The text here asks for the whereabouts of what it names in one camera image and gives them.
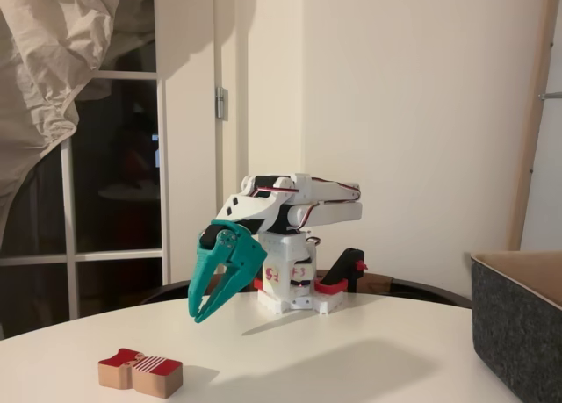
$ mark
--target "door hinge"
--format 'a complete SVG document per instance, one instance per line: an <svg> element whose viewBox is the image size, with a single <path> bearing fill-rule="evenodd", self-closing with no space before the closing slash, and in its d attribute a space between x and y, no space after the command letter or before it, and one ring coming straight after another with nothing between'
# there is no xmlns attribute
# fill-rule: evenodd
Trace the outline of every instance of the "door hinge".
<svg viewBox="0 0 562 403"><path fill-rule="evenodd" d="M541 100L548 100L549 98L562 98L562 91L558 91L556 93L543 93L539 94L538 98Z"/></svg>
<svg viewBox="0 0 562 403"><path fill-rule="evenodd" d="M214 117L216 119L225 117L225 89L222 87L214 89Z"/></svg>

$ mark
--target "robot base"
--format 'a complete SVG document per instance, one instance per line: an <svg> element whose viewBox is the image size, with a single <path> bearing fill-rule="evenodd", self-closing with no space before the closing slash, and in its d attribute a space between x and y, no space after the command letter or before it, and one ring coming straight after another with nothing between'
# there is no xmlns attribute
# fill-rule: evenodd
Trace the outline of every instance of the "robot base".
<svg viewBox="0 0 562 403"><path fill-rule="evenodd" d="M325 295L314 292L312 296L301 296L293 302L273 298L265 291L257 291L257 301L273 313L285 313L289 309L314 309L317 313L328 314L343 302L343 292Z"/></svg>

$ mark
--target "red and white stripes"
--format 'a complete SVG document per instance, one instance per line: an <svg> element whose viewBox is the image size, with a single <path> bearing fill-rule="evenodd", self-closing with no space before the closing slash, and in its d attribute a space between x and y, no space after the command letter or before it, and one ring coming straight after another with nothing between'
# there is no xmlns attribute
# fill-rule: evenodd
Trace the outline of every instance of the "red and white stripes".
<svg viewBox="0 0 562 403"><path fill-rule="evenodd" d="M133 368L140 372L150 372L166 361L165 357L151 356L137 363Z"/></svg>

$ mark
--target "red bracket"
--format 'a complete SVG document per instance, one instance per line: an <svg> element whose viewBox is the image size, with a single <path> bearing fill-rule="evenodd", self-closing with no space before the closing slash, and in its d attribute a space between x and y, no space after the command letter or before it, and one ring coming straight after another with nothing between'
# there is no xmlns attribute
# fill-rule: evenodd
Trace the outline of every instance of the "red bracket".
<svg viewBox="0 0 562 403"><path fill-rule="evenodd" d="M330 286L320 283L321 278L314 280L314 289L319 293L324 293L325 295L335 295L340 291L345 291L348 288L348 279L344 278L341 282L336 284L331 284Z"/></svg>

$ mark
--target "wooden toy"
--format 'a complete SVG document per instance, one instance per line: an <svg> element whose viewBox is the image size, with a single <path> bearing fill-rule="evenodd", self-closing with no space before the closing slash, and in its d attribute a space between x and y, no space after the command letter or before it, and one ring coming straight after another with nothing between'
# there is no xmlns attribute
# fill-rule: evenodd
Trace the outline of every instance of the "wooden toy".
<svg viewBox="0 0 562 403"><path fill-rule="evenodd" d="M184 366L165 357L151 356L133 367L133 388L167 399L184 383Z"/></svg>
<svg viewBox="0 0 562 403"><path fill-rule="evenodd" d="M143 359L137 350L119 349L116 355L97 363L99 384L118 390L133 388L131 367Z"/></svg>
<svg viewBox="0 0 562 403"><path fill-rule="evenodd" d="M184 366L165 357L130 349L97 363L99 384L126 390L133 388L150 396L167 399L184 383Z"/></svg>

